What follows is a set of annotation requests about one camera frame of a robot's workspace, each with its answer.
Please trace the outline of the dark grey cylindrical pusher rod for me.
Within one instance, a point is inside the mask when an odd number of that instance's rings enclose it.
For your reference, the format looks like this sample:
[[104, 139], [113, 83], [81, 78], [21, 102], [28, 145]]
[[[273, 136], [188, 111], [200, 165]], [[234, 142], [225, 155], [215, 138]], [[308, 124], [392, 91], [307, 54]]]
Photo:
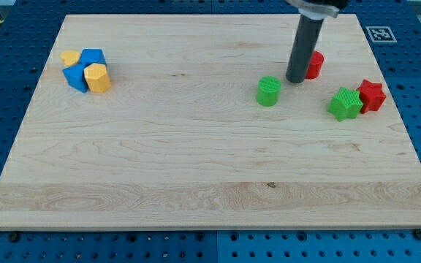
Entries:
[[291, 83], [305, 80], [324, 20], [301, 15], [287, 64], [286, 79]]

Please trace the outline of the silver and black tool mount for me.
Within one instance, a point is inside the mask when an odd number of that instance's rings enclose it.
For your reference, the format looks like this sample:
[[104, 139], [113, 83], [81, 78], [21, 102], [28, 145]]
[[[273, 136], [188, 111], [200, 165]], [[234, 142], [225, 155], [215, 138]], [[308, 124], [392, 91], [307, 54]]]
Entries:
[[296, 7], [306, 18], [337, 18], [341, 10], [349, 5], [349, 0], [285, 0]]

